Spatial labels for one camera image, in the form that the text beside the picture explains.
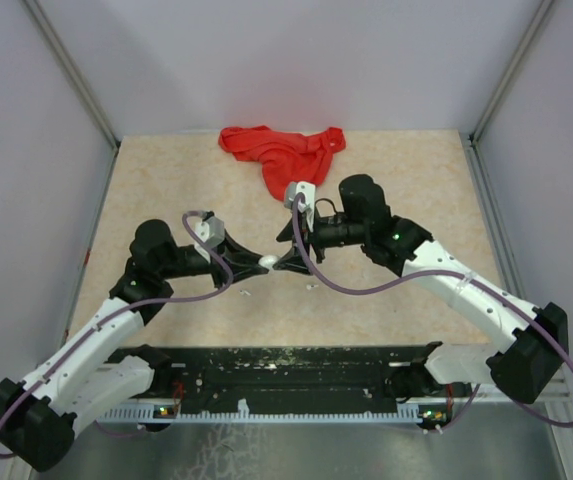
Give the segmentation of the white earbud charging case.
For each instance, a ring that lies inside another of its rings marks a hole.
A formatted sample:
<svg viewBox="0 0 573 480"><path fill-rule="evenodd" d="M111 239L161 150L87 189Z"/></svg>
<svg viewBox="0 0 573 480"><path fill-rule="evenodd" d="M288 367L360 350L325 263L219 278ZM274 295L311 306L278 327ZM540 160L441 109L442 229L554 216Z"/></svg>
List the white earbud charging case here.
<svg viewBox="0 0 573 480"><path fill-rule="evenodd" d="M258 264L267 270L274 270L280 258L277 255L263 255L258 260Z"/></svg>

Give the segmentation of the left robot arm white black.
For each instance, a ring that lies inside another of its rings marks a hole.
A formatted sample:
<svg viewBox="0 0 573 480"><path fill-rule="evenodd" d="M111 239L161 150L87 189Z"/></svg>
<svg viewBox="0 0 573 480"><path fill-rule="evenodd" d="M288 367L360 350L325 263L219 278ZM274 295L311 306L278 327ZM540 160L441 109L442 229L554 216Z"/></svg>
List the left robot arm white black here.
<svg viewBox="0 0 573 480"><path fill-rule="evenodd" d="M68 453L77 437L112 407L140 393L160 397L174 384L170 362L143 346L113 366L104 363L122 342L142 330L167 303L178 302L172 279L208 275L215 297L232 284L265 275L275 255L237 244L211 212L195 211L178 246L166 222L137 227L124 274L95 315L56 353L22 380L0 382L0 459L18 456L39 472Z"/></svg>

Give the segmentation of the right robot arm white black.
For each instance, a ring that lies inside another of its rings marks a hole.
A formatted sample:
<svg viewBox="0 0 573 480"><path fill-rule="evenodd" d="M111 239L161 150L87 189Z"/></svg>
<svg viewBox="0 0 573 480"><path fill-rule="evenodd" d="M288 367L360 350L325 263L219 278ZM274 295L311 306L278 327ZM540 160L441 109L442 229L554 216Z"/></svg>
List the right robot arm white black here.
<svg viewBox="0 0 573 480"><path fill-rule="evenodd" d="M568 317L553 302L539 307L494 285L450 254L416 222L392 214L383 189L366 174L342 180L342 210L323 217L316 188L292 182L284 205L293 217L280 232L291 250L278 270L314 274L313 263L328 248L357 245L375 264L400 280L431 292L488 338L483 345L439 343L412 372L414 387L427 396L447 384L493 384L511 400L534 403L560 369L568 351Z"/></svg>

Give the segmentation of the red crumpled cloth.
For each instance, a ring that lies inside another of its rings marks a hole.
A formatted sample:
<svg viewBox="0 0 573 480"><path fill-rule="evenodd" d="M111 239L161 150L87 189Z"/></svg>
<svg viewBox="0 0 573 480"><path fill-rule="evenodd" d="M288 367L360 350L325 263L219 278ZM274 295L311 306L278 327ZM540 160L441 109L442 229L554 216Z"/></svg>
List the red crumpled cloth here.
<svg viewBox="0 0 573 480"><path fill-rule="evenodd" d="M239 162L260 164L265 186L278 201L284 200L291 182L322 185L334 156L346 148L344 132L337 127L304 135L267 126L231 126L220 131L218 144Z"/></svg>

